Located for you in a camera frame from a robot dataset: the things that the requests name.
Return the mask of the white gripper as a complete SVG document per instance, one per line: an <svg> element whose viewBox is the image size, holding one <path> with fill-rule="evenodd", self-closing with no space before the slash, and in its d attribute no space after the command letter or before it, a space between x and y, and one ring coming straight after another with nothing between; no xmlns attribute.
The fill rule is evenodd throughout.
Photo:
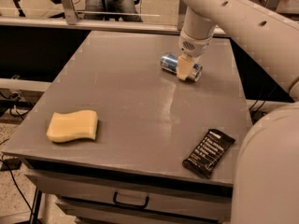
<svg viewBox="0 0 299 224"><path fill-rule="evenodd" d="M178 45L182 54L178 56L177 77L186 80L194 66L194 59L205 53L212 35L204 38L193 38L185 31L180 32Z"/></svg>

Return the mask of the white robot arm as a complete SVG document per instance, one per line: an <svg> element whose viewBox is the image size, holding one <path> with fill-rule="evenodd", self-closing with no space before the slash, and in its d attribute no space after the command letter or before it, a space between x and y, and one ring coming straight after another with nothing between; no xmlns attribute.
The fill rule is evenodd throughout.
<svg viewBox="0 0 299 224"><path fill-rule="evenodd" d="M240 148L231 224L299 224L299 27L249 0L183 0L178 78L186 79L220 27L242 52L249 98L283 105L260 118Z"/></svg>

